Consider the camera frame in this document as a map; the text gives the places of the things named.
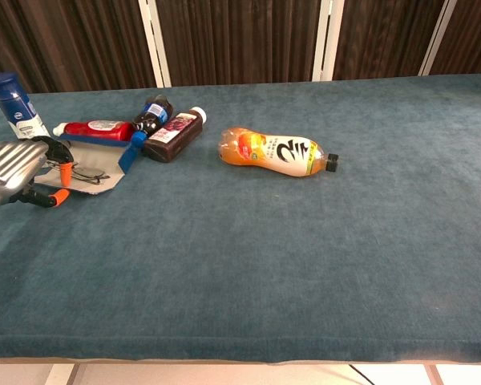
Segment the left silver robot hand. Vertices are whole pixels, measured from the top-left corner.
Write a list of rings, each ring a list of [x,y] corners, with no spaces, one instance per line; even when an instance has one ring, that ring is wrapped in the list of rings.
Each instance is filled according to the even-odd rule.
[[[59,165],[62,188],[46,195],[34,189],[34,179],[47,161]],[[0,142],[0,205],[21,201],[44,208],[68,197],[74,158],[67,146],[49,136]]]

